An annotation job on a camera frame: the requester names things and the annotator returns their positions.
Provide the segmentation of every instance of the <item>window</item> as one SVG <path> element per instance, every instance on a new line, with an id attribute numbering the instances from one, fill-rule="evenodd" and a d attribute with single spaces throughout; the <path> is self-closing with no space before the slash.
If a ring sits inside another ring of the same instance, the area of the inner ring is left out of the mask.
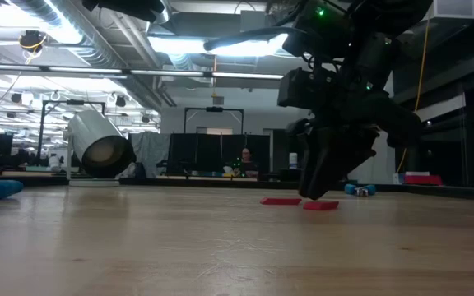
<path id="1" fill-rule="evenodd" d="M 233 135 L 232 128 L 197 127 L 197 133 L 207 135 Z"/>

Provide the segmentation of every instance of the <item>small toy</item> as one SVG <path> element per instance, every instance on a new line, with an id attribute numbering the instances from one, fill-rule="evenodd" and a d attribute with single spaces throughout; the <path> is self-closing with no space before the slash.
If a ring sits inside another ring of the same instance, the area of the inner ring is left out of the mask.
<path id="1" fill-rule="evenodd" d="M 355 185 L 347 184 L 345 185 L 345 193 L 357 197 L 373 196 L 374 194 L 376 194 L 376 186 L 367 185 L 363 187 L 356 187 Z"/>

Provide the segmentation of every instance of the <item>red object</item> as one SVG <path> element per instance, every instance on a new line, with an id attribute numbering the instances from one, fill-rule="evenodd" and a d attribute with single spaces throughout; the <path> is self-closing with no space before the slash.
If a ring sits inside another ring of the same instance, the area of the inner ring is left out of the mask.
<path id="1" fill-rule="evenodd" d="M 300 198 L 270 198 L 264 197 L 261 200 L 263 205 L 278 205 L 278 206 L 297 206 L 301 202 Z"/>
<path id="2" fill-rule="evenodd" d="M 429 184 L 442 185 L 442 178 L 440 176 L 405 176 L 405 184 Z"/>
<path id="3" fill-rule="evenodd" d="M 336 210 L 339 201 L 309 201 L 304 204 L 305 210 Z"/>

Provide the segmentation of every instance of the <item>person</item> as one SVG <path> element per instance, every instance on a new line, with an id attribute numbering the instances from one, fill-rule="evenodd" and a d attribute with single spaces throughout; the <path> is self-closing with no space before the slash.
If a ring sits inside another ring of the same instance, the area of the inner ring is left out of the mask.
<path id="1" fill-rule="evenodd" d="M 240 166 L 234 169 L 234 176 L 256 178 L 259 175 L 258 165 L 252 161 L 252 152 L 244 148 Z"/>

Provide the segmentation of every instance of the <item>desk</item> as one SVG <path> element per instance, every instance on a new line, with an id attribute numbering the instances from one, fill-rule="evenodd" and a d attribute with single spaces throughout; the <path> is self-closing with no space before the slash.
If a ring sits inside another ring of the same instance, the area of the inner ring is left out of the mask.
<path id="1" fill-rule="evenodd" d="M 295 191 L 26 188 L 0 201 L 0 295 L 474 295 L 474 201 Z"/>

